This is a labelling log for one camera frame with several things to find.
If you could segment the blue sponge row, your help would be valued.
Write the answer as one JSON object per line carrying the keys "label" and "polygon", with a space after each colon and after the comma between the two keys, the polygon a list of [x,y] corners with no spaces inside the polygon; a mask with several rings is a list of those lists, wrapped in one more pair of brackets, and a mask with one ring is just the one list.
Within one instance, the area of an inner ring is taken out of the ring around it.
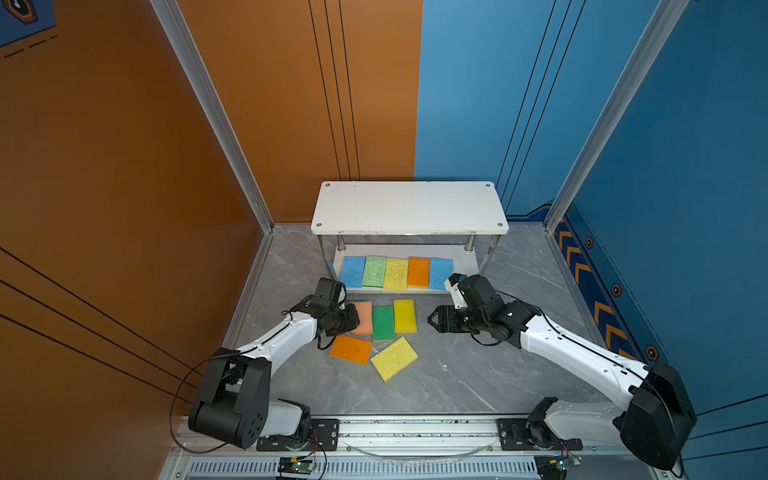
{"label": "blue sponge row", "polygon": [[429,269],[430,290],[445,291],[445,282],[454,274],[454,261],[446,258],[431,258]]}
{"label": "blue sponge row", "polygon": [[347,289],[360,289],[363,287],[365,264],[365,257],[348,256],[344,258],[340,281]]}

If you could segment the dark green sponge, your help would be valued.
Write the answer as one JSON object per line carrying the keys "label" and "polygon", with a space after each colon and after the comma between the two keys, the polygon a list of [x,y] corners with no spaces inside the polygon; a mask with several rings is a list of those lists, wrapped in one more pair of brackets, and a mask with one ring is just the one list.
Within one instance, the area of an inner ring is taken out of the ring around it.
{"label": "dark green sponge", "polygon": [[396,339],[395,315],[393,306],[374,306],[372,308],[373,341],[393,341]]}

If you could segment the pale yellow sponge row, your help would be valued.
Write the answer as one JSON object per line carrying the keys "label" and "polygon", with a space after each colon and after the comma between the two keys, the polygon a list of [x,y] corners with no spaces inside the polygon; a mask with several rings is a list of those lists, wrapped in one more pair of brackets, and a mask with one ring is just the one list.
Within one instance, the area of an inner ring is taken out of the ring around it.
{"label": "pale yellow sponge row", "polygon": [[388,258],[382,288],[386,291],[405,292],[408,289],[407,259]]}

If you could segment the bright yellow sponge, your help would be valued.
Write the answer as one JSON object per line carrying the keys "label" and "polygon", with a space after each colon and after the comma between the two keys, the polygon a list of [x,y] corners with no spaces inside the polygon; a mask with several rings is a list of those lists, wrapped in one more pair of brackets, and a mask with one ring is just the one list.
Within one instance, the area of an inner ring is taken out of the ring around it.
{"label": "bright yellow sponge", "polygon": [[397,299],[393,302],[393,309],[396,334],[418,332],[415,301],[413,299]]}

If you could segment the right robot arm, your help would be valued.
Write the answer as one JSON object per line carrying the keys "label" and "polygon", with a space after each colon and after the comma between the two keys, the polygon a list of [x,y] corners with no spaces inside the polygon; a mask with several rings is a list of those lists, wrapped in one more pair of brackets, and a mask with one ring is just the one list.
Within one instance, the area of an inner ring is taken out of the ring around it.
{"label": "right robot arm", "polygon": [[485,332],[492,346],[509,344],[538,355],[606,398],[573,403],[546,397],[524,422],[499,421],[503,446],[566,452],[585,440],[622,445],[653,468],[683,475],[683,448],[697,416],[675,368],[662,361],[649,366],[594,344],[481,275],[453,274],[445,286],[451,304],[427,318],[435,330],[472,338]]}

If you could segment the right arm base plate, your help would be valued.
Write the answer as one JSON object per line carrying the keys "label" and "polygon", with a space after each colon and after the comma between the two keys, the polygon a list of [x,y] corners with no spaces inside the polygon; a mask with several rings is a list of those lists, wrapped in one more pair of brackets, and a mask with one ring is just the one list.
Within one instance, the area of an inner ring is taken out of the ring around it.
{"label": "right arm base plate", "polygon": [[581,451],[580,439],[562,440],[543,423],[531,423],[526,418],[496,420],[497,433],[503,451]]}

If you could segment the pink sponge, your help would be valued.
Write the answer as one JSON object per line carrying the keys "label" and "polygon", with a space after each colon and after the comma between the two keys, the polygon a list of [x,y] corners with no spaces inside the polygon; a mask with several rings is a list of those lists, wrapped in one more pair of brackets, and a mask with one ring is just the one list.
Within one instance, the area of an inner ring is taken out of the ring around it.
{"label": "pink sponge", "polygon": [[359,325],[351,333],[357,336],[372,336],[374,331],[372,303],[370,301],[358,301],[353,302],[353,305],[358,314]]}

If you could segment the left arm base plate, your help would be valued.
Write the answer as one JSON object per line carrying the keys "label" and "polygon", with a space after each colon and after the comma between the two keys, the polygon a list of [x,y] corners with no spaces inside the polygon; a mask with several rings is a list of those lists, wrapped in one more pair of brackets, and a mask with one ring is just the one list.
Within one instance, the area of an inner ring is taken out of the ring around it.
{"label": "left arm base plate", "polygon": [[334,452],[338,447],[340,421],[337,418],[312,417],[302,422],[289,436],[260,437],[255,444],[260,452],[310,452],[315,448]]}

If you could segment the light green sponge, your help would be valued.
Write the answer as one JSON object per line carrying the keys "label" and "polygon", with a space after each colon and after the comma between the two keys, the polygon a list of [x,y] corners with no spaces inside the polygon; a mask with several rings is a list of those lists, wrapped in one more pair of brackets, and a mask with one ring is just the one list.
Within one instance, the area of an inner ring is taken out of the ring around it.
{"label": "light green sponge", "polygon": [[367,256],[363,270],[362,286],[382,288],[386,275],[388,259],[382,256]]}

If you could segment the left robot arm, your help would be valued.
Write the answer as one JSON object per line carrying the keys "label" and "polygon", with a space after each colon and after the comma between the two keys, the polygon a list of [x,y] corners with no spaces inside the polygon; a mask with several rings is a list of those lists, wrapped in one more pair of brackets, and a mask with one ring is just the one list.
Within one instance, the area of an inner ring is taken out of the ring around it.
{"label": "left robot arm", "polygon": [[323,335],[332,345],[356,329],[359,314],[347,301],[342,282],[322,278],[314,293],[281,315],[281,321],[261,337],[237,349],[221,347],[198,364],[205,372],[188,414],[188,428],[220,444],[192,449],[170,427],[171,439],[181,451],[205,455],[225,446],[246,450],[262,438],[275,439],[291,450],[317,445],[310,407],[286,399],[272,401],[272,376],[303,346]]}

